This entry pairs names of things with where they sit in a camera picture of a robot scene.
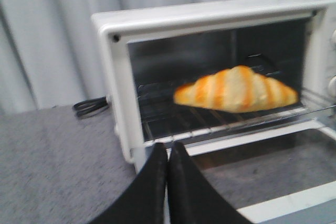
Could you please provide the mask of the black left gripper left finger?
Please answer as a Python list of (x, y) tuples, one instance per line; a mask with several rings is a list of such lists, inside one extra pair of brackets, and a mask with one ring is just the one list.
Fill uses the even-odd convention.
[(164, 144), (154, 144), (134, 181), (90, 223), (163, 223), (167, 163)]

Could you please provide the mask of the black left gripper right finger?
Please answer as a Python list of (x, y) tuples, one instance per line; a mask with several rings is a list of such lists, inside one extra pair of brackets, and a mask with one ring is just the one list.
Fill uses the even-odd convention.
[(170, 223), (251, 223), (208, 182), (180, 142), (169, 160)]

